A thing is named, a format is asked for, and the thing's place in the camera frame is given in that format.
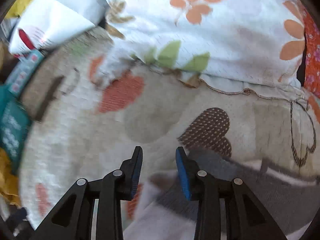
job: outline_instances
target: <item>green leaf print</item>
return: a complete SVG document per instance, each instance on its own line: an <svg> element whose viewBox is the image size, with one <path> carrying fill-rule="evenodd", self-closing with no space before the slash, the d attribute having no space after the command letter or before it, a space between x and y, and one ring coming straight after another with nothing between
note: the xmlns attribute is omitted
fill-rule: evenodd
<svg viewBox="0 0 320 240"><path fill-rule="evenodd" d="M210 58L210 53L204 53L200 55L195 55L193 58L182 68L182 70L186 71L196 71L202 72L208 66L208 61Z"/></svg>
<svg viewBox="0 0 320 240"><path fill-rule="evenodd" d="M156 62L155 54L156 54L157 48L152 47L147 54L144 56L144 63L146 65L151 65L154 62Z"/></svg>
<svg viewBox="0 0 320 240"><path fill-rule="evenodd" d="M69 47L72 50L70 54L77 57L85 55L88 50L88 45L79 42L72 43Z"/></svg>
<svg viewBox="0 0 320 240"><path fill-rule="evenodd" d="M158 66L159 67L167 67L172 68L175 64L179 49L180 49L181 41L171 41L169 42L158 55Z"/></svg>
<svg viewBox="0 0 320 240"><path fill-rule="evenodd" d="M130 57L131 57L133 60L137 60L137 59L138 59L137 55L135 55L134 53L131 54Z"/></svg>

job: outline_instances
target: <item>floral fabric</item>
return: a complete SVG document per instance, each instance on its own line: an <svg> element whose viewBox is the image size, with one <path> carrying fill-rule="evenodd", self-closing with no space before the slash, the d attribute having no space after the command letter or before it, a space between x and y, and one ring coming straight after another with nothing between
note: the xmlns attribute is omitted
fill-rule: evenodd
<svg viewBox="0 0 320 240"><path fill-rule="evenodd" d="M304 87L320 98L320 31L306 9L303 21L307 41Z"/></svg>
<svg viewBox="0 0 320 240"><path fill-rule="evenodd" d="M163 69L228 79L225 83L283 88L296 81L305 48L296 0L108 1L108 26L116 30L107 27L113 47L95 75L102 88L120 78L114 69L132 56Z"/></svg>

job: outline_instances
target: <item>orange flower print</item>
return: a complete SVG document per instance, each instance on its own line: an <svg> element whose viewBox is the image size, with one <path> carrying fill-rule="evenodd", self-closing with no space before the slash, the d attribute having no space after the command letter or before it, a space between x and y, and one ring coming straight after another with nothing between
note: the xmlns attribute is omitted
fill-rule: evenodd
<svg viewBox="0 0 320 240"><path fill-rule="evenodd" d="M51 203L48 202L48 190L43 186L42 183L36 184L36 195L38 199L38 211L42 217L47 213Z"/></svg>
<svg viewBox="0 0 320 240"><path fill-rule="evenodd" d="M302 16L295 6L294 3L290 1L286 1L283 5L295 16L299 19L302 23ZM290 36L299 39L300 41L289 41L288 43L284 44L280 52L280 59L281 60L291 60L299 55L301 55L304 51L305 47L305 40L304 40L304 27L293 20L286 20L284 22L284 28Z"/></svg>
<svg viewBox="0 0 320 240"><path fill-rule="evenodd" d="M94 75L98 69L98 67L101 65L102 61L104 59L104 56L101 55L97 58L94 58L91 61L90 67L89 67L89 80L91 81L91 83L94 83Z"/></svg>
<svg viewBox="0 0 320 240"><path fill-rule="evenodd" d="M143 184L138 184L137 193L135 194L133 200L127 201L127 215L128 215L128 218L131 220L134 219L134 212L136 211L137 205L140 200L142 187L143 187Z"/></svg>
<svg viewBox="0 0 320 240"><path fill-rule="evenodd" d="M191 24L200 24L202 15L208 15L212 8L208 3L217 3L222 0L170 0L170 5L175 8L181 9L174 24L177 25L180 16L186 13L186 18Z"/></svg>

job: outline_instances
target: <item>blanket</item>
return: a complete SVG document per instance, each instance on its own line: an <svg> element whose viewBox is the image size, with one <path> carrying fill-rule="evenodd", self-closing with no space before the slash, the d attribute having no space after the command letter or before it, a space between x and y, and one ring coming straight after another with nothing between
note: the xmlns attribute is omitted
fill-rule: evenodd
<svg viewBox="0 0 320 240"><path fill-rule="evenodd" d="M280 171L277 176L315 183L320 109L307 91L299 90L296 100L279 90L287 98L279 100L261 96L264 87L258 85L232 95L204 82L190 88L140 61L96 90L93 73L110 45L101 28L84 33L44 62L21 97L39 121L20 167L20 197L34 227L78 178L103 178L136 145L144 152L141 182L174 169L175 149L184 146L252 166L265 160L266 169Z"/></svg>

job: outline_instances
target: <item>beige fabric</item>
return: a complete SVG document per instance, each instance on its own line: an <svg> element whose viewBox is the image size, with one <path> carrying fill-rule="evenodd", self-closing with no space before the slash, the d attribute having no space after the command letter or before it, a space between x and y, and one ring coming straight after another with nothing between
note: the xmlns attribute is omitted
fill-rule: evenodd
<svg viewBox="0 0 320 240"><path fill-rule="evenodd" d="M100 38L92 39L96 40L90 45L92 49L82 50L86 53L73 53L64 59L59 57L61 50L68 51L70 46L58 50L41 66L22 97L28 111L35 113L41 102L38 98L44 97L50 80L65 75L42 123L32 127L21 163L21 200L35 227L43 219L43 206L44 214L48 213L78 178L100 179L119 168L136 145L144 153L142 182L151 173L175 168L175 149L181 145L178 138L212 107L228 114L230 128L225 138L231 144L233 160L267 158L296 176L313 178L320 174L319 147L308 155L304 166L299 168L295 163L289 101L266 100L254 93L226 95L204 83L197 89L188 88L175 76L160 75L143 65L133 67L104 92L95 90L90 66L106 49L99 44ZM80 79L70 93L63 95L75 83L74 67ZM320 125L312 108L308 113L318 134ZM313 129L296 103L292 127L298 157L303 157L306 145L313 144Z"/></svg>

